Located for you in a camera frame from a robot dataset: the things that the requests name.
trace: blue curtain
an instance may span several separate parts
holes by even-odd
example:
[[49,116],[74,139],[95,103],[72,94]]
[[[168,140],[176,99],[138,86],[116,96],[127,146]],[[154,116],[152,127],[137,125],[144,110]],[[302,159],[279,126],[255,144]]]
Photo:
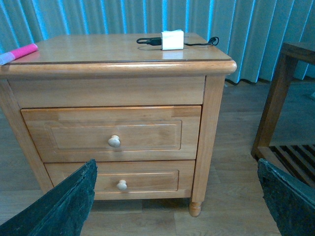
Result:
[[[0,0],[0,53],[61,34],[177,29],[218,36],[238,64],[233,82],[270,81],[283,42],[314,41],[314,0]],[[301,62],[305,75],[315,67]]]

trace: pink highlighter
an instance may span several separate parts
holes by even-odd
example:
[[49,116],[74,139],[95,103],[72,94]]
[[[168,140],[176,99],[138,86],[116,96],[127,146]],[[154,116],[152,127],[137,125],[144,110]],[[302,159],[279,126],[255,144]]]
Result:
[[0,55],[0,65],[7,64],[17,58],[21,58],[30,53],[36,52],[37,50],[38,50],[37,45],[32,43],[22,48],[12,50],[11,52],[3,53]]

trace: wooden drawer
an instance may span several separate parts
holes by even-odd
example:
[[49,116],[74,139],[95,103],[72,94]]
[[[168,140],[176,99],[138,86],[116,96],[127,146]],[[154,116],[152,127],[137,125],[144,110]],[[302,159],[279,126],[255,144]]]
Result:
[[[95,200],[185,198],[191,196],[194,161],[97,163]],[[47,163],[56,186],[84,163]],[[119,190],[120,180],[126,190]]]
[[[195,159],[200,106],[23,109],[43,162]],[[108,140],[116,135],[120,146]]]
[[205,76],[12,80],[21,108],[202,104]]

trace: drawer knob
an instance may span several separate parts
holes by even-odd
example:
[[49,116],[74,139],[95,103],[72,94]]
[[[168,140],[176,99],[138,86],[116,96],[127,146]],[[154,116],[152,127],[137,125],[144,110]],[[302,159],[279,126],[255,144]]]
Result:
[[113,148],[118,148],[120,146],[120,140],[117,135],[113,135],[109,140],[108,140],[109,146]]
[[125,180],[120,180],[119,183],[117,184],[117,188],[121,191],[124,191],[127,189],[127,183]]

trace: wooden table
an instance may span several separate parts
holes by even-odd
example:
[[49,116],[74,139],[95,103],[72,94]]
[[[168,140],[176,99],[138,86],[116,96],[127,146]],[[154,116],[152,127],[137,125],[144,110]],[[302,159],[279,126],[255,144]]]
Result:
[[299,60],[315,64],[315,44],[284,43],[252,147],[252,156],[283,165],[293,176],[315,187],[315,145],[269,147]]
[[236,63],[214,46],[136,44],[155,36],[59,36],[1,67],[1,107],[44,193],[95,159],[96,200],[190,197],[200,213]]

